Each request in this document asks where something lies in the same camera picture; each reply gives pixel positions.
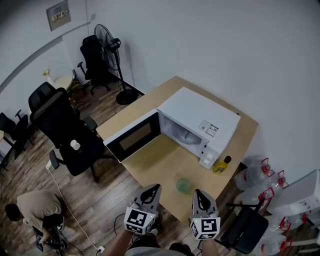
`microwave door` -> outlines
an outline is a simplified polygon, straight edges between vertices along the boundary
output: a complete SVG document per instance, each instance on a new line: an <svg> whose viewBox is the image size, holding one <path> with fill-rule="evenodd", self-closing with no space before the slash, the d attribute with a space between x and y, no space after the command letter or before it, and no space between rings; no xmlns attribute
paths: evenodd
<svg viewBox="0 0 320 256"><path fill-rule="evenodd" d="M153 109L105 140L104 144L121 163L160 133L159 114Z"/></svg>

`microwave oven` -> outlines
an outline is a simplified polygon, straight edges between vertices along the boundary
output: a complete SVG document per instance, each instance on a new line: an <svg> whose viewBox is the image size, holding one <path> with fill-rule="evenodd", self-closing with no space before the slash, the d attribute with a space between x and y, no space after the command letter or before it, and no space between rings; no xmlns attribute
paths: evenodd
<svg viewBox="0 0 320 256"><path fill-rule="evenodd" d="M240 116L182 87L158 108L133 121L103 143L121 163L165 134L210 169L233 136Z"/></svg>

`electric fan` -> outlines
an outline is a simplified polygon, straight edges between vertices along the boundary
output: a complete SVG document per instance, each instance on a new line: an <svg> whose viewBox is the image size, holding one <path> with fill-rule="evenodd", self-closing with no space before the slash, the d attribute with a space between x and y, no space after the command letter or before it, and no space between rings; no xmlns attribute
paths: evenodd
<svg viewBox="0 0 320 256"><path fill-rule="evenodd" d="M94 28L94 35L99 40L102 47L102 58L108 67L114 71L118 71L123 90L116 96L116 102L120 105L128 105L138 98L138 93L132 89L126 89L124 78L120 68L120 58L118 49L121 41L119 38L113 38L109 30L101 24Z"/></svg>

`green cup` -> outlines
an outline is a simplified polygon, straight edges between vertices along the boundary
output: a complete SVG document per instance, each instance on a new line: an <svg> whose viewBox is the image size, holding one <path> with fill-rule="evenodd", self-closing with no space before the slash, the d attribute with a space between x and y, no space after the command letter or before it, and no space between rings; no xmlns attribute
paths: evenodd
<svg viewBox="0 0 320 256"><path fill-rule="evenodd" d="M191 190L192 183L191 180L188 178L180 178L176 184L176 189L183 194L188 194Z"/></svg>

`yellow bottle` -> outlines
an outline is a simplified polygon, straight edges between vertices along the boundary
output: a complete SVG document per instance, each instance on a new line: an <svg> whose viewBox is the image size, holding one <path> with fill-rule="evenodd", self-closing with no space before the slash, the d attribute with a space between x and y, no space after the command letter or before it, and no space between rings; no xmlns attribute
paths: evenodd
<svg viewBox="0 0 320 256"><path fill-rule="evenodd" d="M213 169L214 174L221 174L227 169L228 164L231 162L231 156L227 155L224 160L221 160Z"/></svg>

